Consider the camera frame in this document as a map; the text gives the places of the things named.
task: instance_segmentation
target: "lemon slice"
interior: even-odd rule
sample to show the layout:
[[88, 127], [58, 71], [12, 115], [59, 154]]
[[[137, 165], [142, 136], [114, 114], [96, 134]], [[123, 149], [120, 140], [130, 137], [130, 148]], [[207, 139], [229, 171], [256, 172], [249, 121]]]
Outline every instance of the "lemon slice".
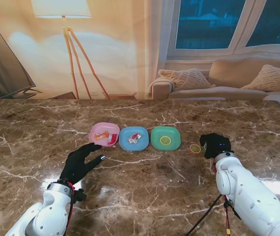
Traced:
[[191, 144], [190, 145], [190, 151], [193, 153], [193, 154], [198, 154], [201, 152], [201, 147], [198, 145], [198, 144]]
[[159, 141], [162, 145], [170, 145], [171, 143], [171, 139], [168, 136], [161, 137]]

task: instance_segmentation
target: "plastic plate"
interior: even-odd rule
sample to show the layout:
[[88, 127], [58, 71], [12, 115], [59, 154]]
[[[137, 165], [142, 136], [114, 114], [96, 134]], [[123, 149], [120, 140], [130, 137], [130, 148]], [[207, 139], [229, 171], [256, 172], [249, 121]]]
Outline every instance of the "plastic plate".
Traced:
[[[136, 144], [128, 143], [133, 134], [139, 133], [142, 137]], [[119, 145], [126, 151], [142, 151], [149, 145], [149, 133], [140, 126], [130, 126], [123, 128], [120, 132]]]
[[[108, 143], [108, 138], [95, 140], [95, 137], [94, 137], [95, 134], [103, 133], [106, 130], [109, 132], [109, 134], [117, 134], [116, 141], [113, 144], [110, 144], [110, 145], [107, 144]], [[120, 129], [116, 124], [106, 123], [106, 122], [97, 123], [96, 125], [94, 125], [92, 127], [92, 129], [90, 131], [89, 140], [91, 142], [95, 143], [95, 144], [99, 144], [99, 145], [102, 145], [104, 147], [110, 147], [117, 142], [119, 132], [120, 132]]]
[[[160, 142], [160, 138], [167, 136], [170, 138], [171, 143], [169, 145], [163, 145]], [[179, 148], [181, 144], [180, 133], [178, 129], [169, 126], [155, 127], [151, 132], [151, 142], [153, 147], [162, 151], [174, 151]]]

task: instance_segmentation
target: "sofa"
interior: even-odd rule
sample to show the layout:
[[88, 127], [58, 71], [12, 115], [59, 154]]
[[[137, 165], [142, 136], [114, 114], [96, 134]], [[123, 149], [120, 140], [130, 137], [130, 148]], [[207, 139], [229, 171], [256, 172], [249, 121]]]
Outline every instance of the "sofa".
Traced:
[[241, 88], [250, 84], [266, 64], [280, 68], [280, 58], [251, 56], [237, 59], [218, 59], [210, 70], [201, 70], [214, 88], [174, 90], [173, 82], [163, 79], [153, 82], [152, 99], [221, 99], [273, 100], [280, 103], [280, 92]]

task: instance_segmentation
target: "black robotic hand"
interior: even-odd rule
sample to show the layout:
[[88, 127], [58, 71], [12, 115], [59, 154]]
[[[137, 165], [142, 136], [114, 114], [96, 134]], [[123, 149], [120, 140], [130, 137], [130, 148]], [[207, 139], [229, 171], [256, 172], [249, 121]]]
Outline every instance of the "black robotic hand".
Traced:
[[223, 152], [233, 152], [229, 139], [216, 133], [201, 135], [200, 144], [207, 144], [204, 154], [207, 159], [215, 158]]
[[76, 184], [78, 181], [84, 178], [89, 171], [91, 171], [93, 168], [95, 168], [95, 166], [105, 159], [104, 155], [100, 155], [89, 163], [84, 163], [85, 158], [92, 151], [99, 150], [101, 147], [101, 145], [90, 143], [81, 146], [76, 151], [71, 152], [65, 161], [65, 166], [62, 170], [59, 181]]

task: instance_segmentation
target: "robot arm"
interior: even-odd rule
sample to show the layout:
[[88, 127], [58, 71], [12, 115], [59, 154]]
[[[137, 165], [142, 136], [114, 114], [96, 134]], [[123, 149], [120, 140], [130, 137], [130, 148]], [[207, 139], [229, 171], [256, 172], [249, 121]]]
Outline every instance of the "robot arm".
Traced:
[[[219, 145], [221, 141], [226, 141], [225, 137], [221, 139], [217, 134], [215, 134], [217, 136], [211, 135], [207, 143], [207, 151], [209, 158], [215, 158], [216, 179], [220, 193], [227, 197], [238, 216], [256, 235], [280, 236], [278, 198], [242, 166], [234, 152], [230, 150], [230, 145]], [[228, 148], [211, 150], [212, 142], [216, 142], [214, 147]]]
[[25, 236], [25, 232], [29, 236], [63, 236], [70, 219], [66, 205], [72, 206], [76, 201], [86, 199], [82, 189], [74, 190], [71, 186], [105, 159], [104, 155], [100, 155], [84, 163], [91, 151], [100, 148], [100, 145], [92, 143], [70, 153], [58, 182], [51, 183], [43, 193], [44, 203], [32, 205], [5, 236]]
[[59, 183], [51, 183], [43, 193], [44, 203], [32, 205], [5, 236], [62, 236], [68, 214], [65, 206], [71, 202], [71, 190]]

